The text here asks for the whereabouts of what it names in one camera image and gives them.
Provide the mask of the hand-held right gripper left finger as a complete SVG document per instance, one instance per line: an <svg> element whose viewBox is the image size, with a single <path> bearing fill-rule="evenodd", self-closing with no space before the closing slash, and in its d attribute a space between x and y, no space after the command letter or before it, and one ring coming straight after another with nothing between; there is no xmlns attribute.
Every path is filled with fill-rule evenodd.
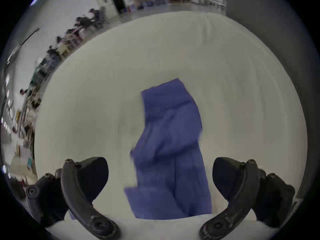
<svg viewBox="0 0 320 240"><path fill-rule="evenodd" d="M93 236L118 240L119 226L93 206L105 187L109 168L104 157L91 157L81 162L66 159L55 174L46 173L25 189L31 215L43 227L63 221L70 211Z"/></svg>

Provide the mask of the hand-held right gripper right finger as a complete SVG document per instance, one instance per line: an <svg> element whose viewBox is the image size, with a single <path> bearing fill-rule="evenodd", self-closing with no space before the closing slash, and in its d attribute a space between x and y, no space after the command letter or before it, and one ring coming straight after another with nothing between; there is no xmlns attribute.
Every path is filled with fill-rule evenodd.
<svg viewBox="0 0 320 240"><path fill-rule="evenodd" d="M271 228L279 228L292 208L295 188L274 173L266 174L254 159L240 162L218 157L213 164L212 179L228 201L228 206L202 225L199 230L202 240L226 237L250 210L253 210L257 221Z"/></svg>

